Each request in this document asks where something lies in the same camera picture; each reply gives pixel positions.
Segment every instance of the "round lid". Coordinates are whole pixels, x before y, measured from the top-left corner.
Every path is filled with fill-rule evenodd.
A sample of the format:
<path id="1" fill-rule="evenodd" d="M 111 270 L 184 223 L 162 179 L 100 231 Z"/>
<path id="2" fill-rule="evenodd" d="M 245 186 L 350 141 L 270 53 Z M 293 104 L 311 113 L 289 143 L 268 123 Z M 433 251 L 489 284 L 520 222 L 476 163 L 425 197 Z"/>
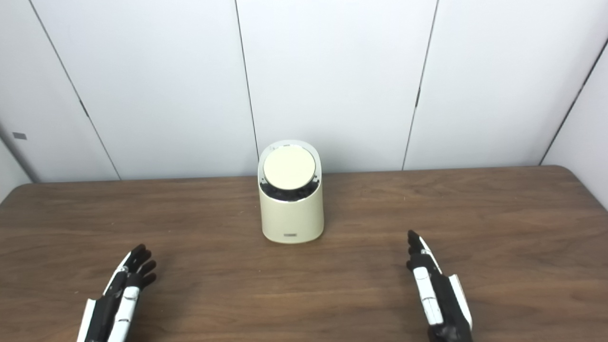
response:
<path id="1" fill-rule="evenodd" d="M 294 190 L 308 184 L 316 165 L 309 151 L 299 146 L 281 146 L 268 155 L 264 162 L 264 175 L 273 186 Z"/>

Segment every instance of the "cream trash can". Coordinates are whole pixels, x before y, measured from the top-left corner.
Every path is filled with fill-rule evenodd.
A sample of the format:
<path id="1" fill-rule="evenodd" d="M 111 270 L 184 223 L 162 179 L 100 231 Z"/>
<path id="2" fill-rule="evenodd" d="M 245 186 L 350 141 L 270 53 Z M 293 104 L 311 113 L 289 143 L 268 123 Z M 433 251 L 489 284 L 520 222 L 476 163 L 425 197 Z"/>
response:
<path id="1" fill-rule="evenodd" d="M 266 147 L 258 165 L 262 231 L 278 243 L 302 243 L 323 233 L 323 182 L 317 150 L 298 140 Z"/>

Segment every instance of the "white wall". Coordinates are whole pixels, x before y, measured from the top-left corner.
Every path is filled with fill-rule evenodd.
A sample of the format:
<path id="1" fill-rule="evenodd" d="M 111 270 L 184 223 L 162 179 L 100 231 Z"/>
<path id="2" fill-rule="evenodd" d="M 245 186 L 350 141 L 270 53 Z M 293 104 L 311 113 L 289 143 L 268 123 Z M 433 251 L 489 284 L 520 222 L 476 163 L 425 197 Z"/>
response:
<path id="1" fill-rule="evenodd" d="M 404 168 L 538 165 L 606 18 L 606 0 L 440 1 Z"/>
<path id="2" fill-rule="evenodd" d="M 608 0 L 32 2 L 76 90 L 0 1 L 0 136 L 41 181 L 250 175 L 280 139 L 327 172 L 536 165 L 608 37 Z"/>
<path id="3" fill-rule="evenodd" d="M 400 170 L 435 1 L 238 0 L 258 148 L 326 172 Z"/>
<path id="4" fill-rule="evenodd" d="M 255 174 L 234 1 L 33 4 L 122 179 Z"/>
<path id="5" fill-rule="evenodd" d="M 0 130 L 39 181 L 118 179 L 27 0 L 0 1 Z"/>
<path id="6" fill-rule="evenodd" d="M 543 165 L 570 169 L 608 208 L 608 52 L 593 69 Z"/>
<path id="7" fill-rule="evenodd" d="M 30 178 L 0 140 L 0 203 L 14 188 L 29 182 Z"/>

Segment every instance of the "wood grain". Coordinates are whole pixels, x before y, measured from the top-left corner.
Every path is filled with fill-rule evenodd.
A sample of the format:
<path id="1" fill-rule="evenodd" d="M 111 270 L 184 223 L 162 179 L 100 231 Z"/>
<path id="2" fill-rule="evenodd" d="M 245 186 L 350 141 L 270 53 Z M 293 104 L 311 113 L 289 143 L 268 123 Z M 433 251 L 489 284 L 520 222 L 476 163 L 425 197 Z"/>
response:
<path id="1" fill-rule="evenodd" d="M 0 206 L 0 340 L 75 341 L 140 242 L 130 342 L 427 341 L 406 232 L 457 273 L 476 341 L 605 341 L 608 214 L 560 167 L 325 175 L 319 240 L 260 228 L 255 178 L 29 184 Z"/>

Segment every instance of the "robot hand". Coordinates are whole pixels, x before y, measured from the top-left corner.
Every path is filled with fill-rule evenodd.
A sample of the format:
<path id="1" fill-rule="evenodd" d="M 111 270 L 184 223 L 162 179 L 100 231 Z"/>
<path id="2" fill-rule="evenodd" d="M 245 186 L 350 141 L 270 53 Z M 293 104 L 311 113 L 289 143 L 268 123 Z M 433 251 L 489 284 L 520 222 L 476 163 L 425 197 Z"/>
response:
<path id="1" fill-rule="evenodd" d="M 86 301 L 77 342 L 124 342 L 139 293 L 155 279 L 156 262 L 145 245 L 129 252 L 114 271 L 102 297 Z"/>
<path id="2" fill-rule="evenodd" d="M 430 342 L 472 342 L 472 318 L 456 274 L 446 277 L 429 246 L 414 231 L 407 232 L 410 260 L 424 314 L 429 322 Z"/>

